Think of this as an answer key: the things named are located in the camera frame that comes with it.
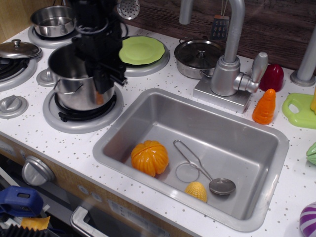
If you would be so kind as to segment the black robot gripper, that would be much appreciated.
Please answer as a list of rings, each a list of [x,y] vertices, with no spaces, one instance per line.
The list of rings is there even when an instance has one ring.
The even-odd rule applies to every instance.
[[[125,85],[126,67],[119,58],[124,36],[121,21],[105,21],[99,26],[76,22],[80,37],[72,39],[77,56],[85,62],[87,75],[93,77],[96,90],[104,94],[114,83]]]

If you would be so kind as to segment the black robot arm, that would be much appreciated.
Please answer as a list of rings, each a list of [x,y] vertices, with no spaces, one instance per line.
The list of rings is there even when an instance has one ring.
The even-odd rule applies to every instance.
[[[114,83],[124,85],[126,67],[119,57],[124,36],[122,20],[115,12],[116,0],[71,0],[80,37],[72,38],[75,54],[84,61],[98,93]]]

